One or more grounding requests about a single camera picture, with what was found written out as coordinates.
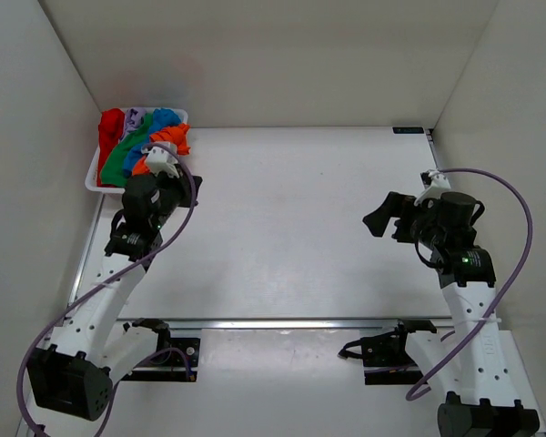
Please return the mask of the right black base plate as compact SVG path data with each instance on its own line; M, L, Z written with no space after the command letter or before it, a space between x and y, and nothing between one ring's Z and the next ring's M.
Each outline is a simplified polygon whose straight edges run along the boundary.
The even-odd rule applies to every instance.
M366 386L413 385L422 378L422 372L405 350L408 337L403 327L360 337L346 343L338 357L362 362Z

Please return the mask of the red t shirt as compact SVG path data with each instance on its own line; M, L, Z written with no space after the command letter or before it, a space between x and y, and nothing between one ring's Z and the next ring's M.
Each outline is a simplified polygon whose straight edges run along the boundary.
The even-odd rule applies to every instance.
M115 107L104 111L98 125L99 156L96 167L96 184L103 187L101 171L113 148L124 132L125 114Z

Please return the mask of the lavender t shirt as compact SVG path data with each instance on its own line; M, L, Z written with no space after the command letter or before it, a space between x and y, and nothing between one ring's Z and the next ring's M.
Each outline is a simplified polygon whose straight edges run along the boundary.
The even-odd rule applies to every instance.
M147 110L143 107L131 107L126 109L124 114L124 129L120 140L123 140L142 125Z

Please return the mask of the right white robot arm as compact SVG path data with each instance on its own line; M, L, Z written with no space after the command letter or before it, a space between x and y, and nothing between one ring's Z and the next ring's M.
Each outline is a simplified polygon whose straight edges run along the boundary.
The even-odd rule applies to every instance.
M422 201L390 192L364 217L373 236L382 237L393 221L393 239L430 250L422 263L438 274L458 342L446 351L436 333L415 330L394 337L389 352L400 364L415 362L429 388L443 396L440 435L533 436L540 417L512 382L492 307L498 296L492 260L475 243L474 224L484 210L482 202L456 191Z

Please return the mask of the dark table label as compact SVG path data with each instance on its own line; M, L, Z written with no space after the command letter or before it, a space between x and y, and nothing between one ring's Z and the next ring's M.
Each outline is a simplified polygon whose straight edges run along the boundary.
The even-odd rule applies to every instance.
M392 131L395 135L423 135L422 127L393 127Z

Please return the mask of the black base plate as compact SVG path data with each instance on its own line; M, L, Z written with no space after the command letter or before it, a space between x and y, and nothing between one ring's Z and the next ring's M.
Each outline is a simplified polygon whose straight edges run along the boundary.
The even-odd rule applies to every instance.
M169 342L177 351L167 351L133 370L123 381L184 382L197 381L201 339L175 337Z
M362 362L366 386L413 385L422 378L422 372L405 350L408 337L403 327L360 337L346 343L338 357Z

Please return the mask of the green t shirt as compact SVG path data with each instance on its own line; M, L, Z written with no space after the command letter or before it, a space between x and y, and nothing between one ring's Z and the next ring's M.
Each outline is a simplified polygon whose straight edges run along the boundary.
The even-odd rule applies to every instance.
M141 147L147 142L152 119L151 113L145 113L142 124L113 148L99 174L102 186L116 188L125 186L129 175L124 170L124 161L134 147Z

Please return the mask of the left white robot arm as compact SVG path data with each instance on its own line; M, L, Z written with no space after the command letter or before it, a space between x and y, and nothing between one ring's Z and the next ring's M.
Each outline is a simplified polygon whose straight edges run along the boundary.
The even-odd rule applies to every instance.
M177 208L197 204L202 177L145 174L128 180L112 218L96 274L95 293L79 298L54 327L48 345L37 343L25 362L37 406L94 422L116 384L142 361L161 362L172 351L160 319L127 322L110 336L127 299L166 246L161 229Z

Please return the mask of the white plastic basket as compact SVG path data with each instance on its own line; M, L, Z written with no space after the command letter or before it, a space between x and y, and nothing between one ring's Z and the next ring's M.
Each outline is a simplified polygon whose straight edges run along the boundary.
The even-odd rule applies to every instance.
M145 110L147 112L153 112L153 110L157 109L156 107L145 107ZM169 109L173 110L183 122L188 122L188 113L185 109L181 108L173 108L170 107ZM106 195L121 195L124 193L123 188L117 188L117 187L100 187L96 183L97 179L97 165L98 165L98 157L99 157L99 145L96 147L96 151L92 157L89 169L86 174L85 178L85 187L87 190L92 192L98 192L103 193Z

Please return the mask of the blue t shirt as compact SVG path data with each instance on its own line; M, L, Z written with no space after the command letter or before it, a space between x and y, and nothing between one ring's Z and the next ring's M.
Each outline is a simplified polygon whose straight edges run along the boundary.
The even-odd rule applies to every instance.
M158 108L145 113L139 127L126 136L126 156L122 164L122 175L129 178L135 173L137 163L145 157L146 146L159 141L160 132L167 127L176 127L181 118L171 109Z

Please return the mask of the orange t shirt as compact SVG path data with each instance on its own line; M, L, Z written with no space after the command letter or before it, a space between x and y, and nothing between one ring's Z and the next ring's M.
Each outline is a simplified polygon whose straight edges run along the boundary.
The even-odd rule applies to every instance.
M132 176L167 172L177 177L177 159L167 152L167 148L177 156L187 156L190 146L187 144L187 132L190 125L181 123L173 127L163 127L153 133L150 140L139 148L142 157L131 170Z

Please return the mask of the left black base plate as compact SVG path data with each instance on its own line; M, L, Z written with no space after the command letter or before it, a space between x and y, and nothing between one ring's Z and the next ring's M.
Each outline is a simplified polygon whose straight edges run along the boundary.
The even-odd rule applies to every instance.
M197 381L201 339L175 337L169 342L177 351L167 351L133 370L123 381L184 382Z

